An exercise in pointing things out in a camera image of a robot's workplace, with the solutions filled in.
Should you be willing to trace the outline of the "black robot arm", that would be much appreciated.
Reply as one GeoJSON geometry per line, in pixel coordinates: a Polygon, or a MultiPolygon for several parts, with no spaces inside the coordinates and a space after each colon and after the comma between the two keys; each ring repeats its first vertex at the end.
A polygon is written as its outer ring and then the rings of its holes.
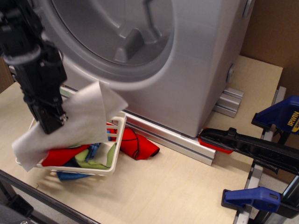
{"type": "Polygon", "coordinates": [[[43,30],[28,1],[0,2],[0,54],[14,69],[13,79],[20,84],[34,118],[50,134],[68,119],[60,94],[67,75],[59,50],[42,39],[43,30]]]}

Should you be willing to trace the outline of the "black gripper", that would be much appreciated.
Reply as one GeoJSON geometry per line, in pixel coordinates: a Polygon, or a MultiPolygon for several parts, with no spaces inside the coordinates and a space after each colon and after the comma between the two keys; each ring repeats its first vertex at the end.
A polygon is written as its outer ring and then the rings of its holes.
{"type": "Polygon", "coordinates": [[[12,56],[5,52],[4,61],[14,67],[17,82],[34,103],[30,111],[44,132],[50,134],[62,127],[68,116],[62,109],[59,89],[67,75],[59,49],[44,42],[24,54],[12,56]]]}

